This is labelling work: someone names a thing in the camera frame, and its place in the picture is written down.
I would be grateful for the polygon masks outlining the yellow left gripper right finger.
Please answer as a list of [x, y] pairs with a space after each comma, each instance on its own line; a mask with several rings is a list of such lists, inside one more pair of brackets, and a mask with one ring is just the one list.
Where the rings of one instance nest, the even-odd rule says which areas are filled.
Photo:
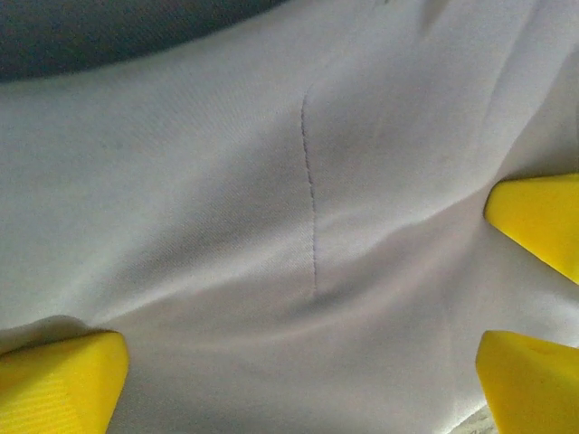
[[578, 431], [578, 350], [508, 331], [480, 339], [476, 371], [500, 433]]

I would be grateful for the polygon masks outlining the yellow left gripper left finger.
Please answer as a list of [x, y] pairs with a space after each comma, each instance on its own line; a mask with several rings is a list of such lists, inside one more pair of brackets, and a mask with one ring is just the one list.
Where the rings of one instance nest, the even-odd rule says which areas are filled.
[[1, 355], [3, 433], [104, 433], [128, 375], [125, 338], [105, 331]]

